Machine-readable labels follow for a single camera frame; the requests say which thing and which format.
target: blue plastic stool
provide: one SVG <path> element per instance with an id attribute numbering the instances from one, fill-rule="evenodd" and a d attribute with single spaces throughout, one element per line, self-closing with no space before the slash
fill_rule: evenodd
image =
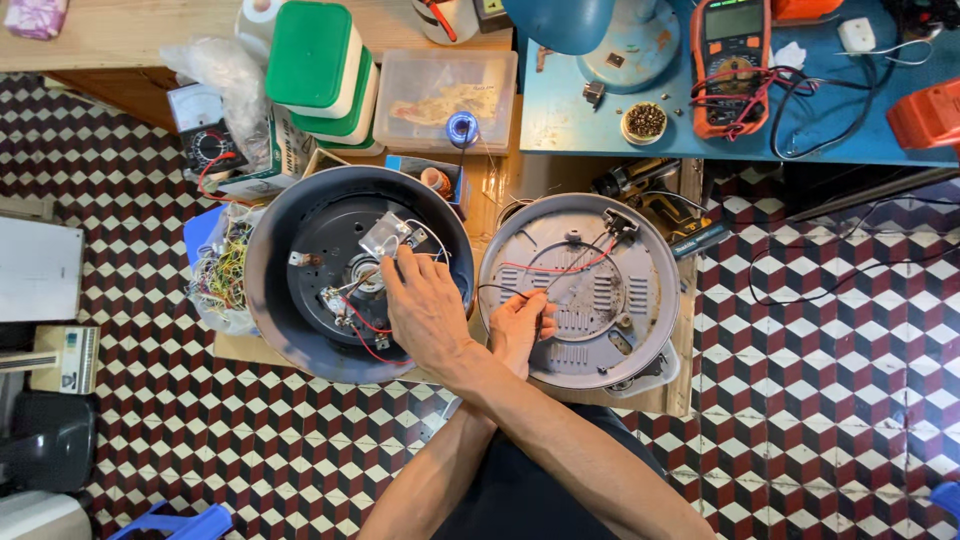
<path id="1" fill-rule="evenodd" d="M 930 492 L 930 502 L 960 519 L 960 482 L 945 482 L 938 485 Z"/>
<path id="2" fill-rule="evenodd" d="M 154 512 L 166 501 L 160 501 L 147 510 L 147 513 L 133 520 L 129 525 L 121 528 L 108 540 L 122 540 L 135 530 L 149 528 L 155 530 L 170 530 L 169 540 L 216 540 L 233 527 L 233 518 L 230 512 L 219 504 L 214 504 L 199 516 L 181 518 L 179 516 L 158 516 Z"/>

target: cardboard box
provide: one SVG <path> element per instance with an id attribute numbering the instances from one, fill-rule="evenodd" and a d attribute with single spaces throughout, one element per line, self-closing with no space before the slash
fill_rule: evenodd
<path id="1" fill-rule="evenodd" d="M 453 163 L 428 160 L 426 158 L 412 158 L 410 156 L 388 155 L 383 166 L 419 178 L 423 169 L 436 167 L 453 183 L 453 198 L 447 201 L 453 211 L 457 212 L 461 221 L 467 221 L 467 209 L 470 205 L 470 182 L 467 181 L 467 170 L 460 173 L 460 167 Z"/>
<path id="2" fill-rule="evenodd" d="M 270 168 L 235 176 L 220 182 L 220 191 L 248 201 L 276 195 L 303 178 L 310 157 L 316 148 L 311 135 L 294 127 L 290 112 L 273 105 L 270 125 Z"/>

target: red wire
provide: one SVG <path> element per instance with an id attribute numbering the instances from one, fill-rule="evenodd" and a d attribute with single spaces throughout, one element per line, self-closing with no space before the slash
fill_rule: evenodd
<path id="1" fill-rule="evenodd" d="M 383 357 L 378 356 L 377 353 L 375 353 L 375 352 L 370 348 L 370 346 L 367 345 L 367 342 L 364 341 L 363 336 L 360 335 L 360 332 L 359 332 L 359 331 L 357 331 L 357 327 L 355 327 L 355 326 L 353 326 L 353 325 L 350 325 L 350 327 L 353 329 L 353 332 L 357 334 L 357 337 L 360 338 L 360 343 L 362 343 L 362 344 L 363 344 L 363 348 L 366 349 L 368 353 L 370 353 L 370 356 L 373 356 L 374 358 L 380 360 L 381 362 L 386 362 L 386 363 L 388 363 L 388 364 L 396 364 L 396 365 L 398 365 L 398 366 L 401 366 L 401 365 L 403 365 L 403 364 L 409 364 L 410 362 L 414 361 L 412 358 L 407 358 L 406 361 L 397 362 L 396 360 L 388 360 L 387 358 L 383 358 Z"/>
<path id="2" fill-rule="evenodd" d="M 606 257 L 607 255 L 609 255 L 610 252 L 613 251 L 613 245 L 614 245 L 615 243 L 616 243 L 616 238 L 614 238 L 613 241 L 610 243 L 610 247 L 607 248 L 607 251 L 605 251 L 605 252 L 603 252 L 602 254 L 600 254 L 599 257 L 597 257 L 597 258 L 595 258 L 594 260 L 588 262 L 587 264 L 582 264 L 582 265 L 580 265 L 580 266 L 577 266 L 576 268 L 570 268 L 569 270 L 566 270 L 566 269 L 563 269 L 563 268 L 556 268 L 556 269 L 554 269 L 554 268 L 538 268 L 537 266 L 524 266 L 523 264 L 517 264 L 517 263 L 515 263 L 515 262 L 501 262 L 501 264 L 506 264 L 506 265 L 508 265 L 508 266 L 516 266 L 517 268 L 525 268 L 525 269 L 527 269 L 527 270 L 537 270 L 537 271 L 539 271 L 539 272 L 577 272 L 577 271 L 579 271 L 579 270 L 583 270 L 584 268 L 587 268 L 587 267 L 590 266 L 591 264 L 593 264 L 593 263 L 597 262 L 598 260 L 600 260 L 600 259 Z"/>
<path id="3" fill-rule="evenodd" d="M 375 331 L 375 332 L 377 332 L 377 333 L 391 333 L 391 332 L 392 332 L 392 330 L 381 330 L 381 329 L 379 329 L 379 328 L 375 328 L 372 324 L 370 324 L 370 323 L 367 322 L 367 319 L 364 319 L 364 318 L 363 318 L 363 315 L 360 314 L 360 311 L 357 311 L 357 308 L 354 307 L 353 304 L 350 303 L 350 300 L 347 300 L 347 297 L 346 297 L 346 296 L 344 296 L 343 294 L 341 294 L 340 296 L 343 297 L 344 302 L 347 304 L 347 306 L 348 306 L 350 309 L 353 310 L 353 314 L 356 315 L 358 319 L 360 319 L 360 322 L 363 323 L 363 324 L 365 324 L 365 325 L 367 325 L 367 328 L 369 328 L 370 330 Z"/>
<path id="4" fill-rule="evenodd" d="M 204 167 L 204 170 L 200 173 L 200 177 L 197 179 L 197 188 L 207 199 L 213 199 L 214 201 L 227 201 L 228 203 L 238 203 L 238 204 L 249 207 L 251 206 L 250 203 L 245 203 L 243 201 L 234 201 L 233 199 L 228 199 L 227 197 L 216 197 L 214 195 L 210 195 L 209 193 L 206 192 L 206 189 L 204 189 L 204 176 L 206 176 L 206 171 L 210 170 L 210 167 L 213 166 L 213 163 L 216 163 L 217 161 L 225 158 L 236 158 L 236 157 L 237 155 L 232 152 L 224 152 L 220 156 L 217 156 L 216 158 L 210 160 L 210 162 L 206 164 L 206 167 Z"/>

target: checkered tile floor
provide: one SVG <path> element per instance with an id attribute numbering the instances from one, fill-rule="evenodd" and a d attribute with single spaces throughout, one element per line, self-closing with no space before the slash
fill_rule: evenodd
<path id="1" fill-rule="evenodd" d="M 159 499 L 183 514 L 225 505 L 231 537 L 355 534 L 453 396 L 214 358 L 183 301 L 180 226 L 210 204 L 183 180 L 179 142 L 32 75 L 0 74 L 0 104 L 0 194 L 57 202 L 87 242 L 80 320 L 103 336 L 87 488 L 98 535 Z M 769 221 L 771 184 L 726 182 L 716 200 L 738 221 Z M 960 186 L 918 194 L 956 201 Z M 757 295 L 796 299 L 852 267 L 938 253 L 960 241 L 943 234 L 958 223 L 954 207 L 895 202 L 836 244 L 830 219 L 757 223 L 706 253 L 695 412 L 617 412 L 721 537 L 955 535 L 926 496 L 960 479 L 960 259 L 878 268 L 786 307 L 756 302 L 747 275 L 773 247 Z M 778 249 L 805 241 L 819 247 Z"/>

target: orange multimeter case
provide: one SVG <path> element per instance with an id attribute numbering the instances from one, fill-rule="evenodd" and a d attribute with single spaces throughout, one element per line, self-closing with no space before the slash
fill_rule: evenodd
<path id="1" fill-rule="evenodd" d="M 770 0 L 703 0 L 690 17 L 690 52 L 693 84 L 705 77 L 751 67 L 768 67 L 770 47 Z M 733 73 L 711 79 L 695 96 L 743 95 L 756 87 L 754 72 Z M 701 138 L 724 136 L 746 105 L 742 99 L 710 100 L 710 106 L 693 107 L 693 132 Z M 737 135 L 760 129 L 767 120 L 767 96 L 763 95 Z"/>

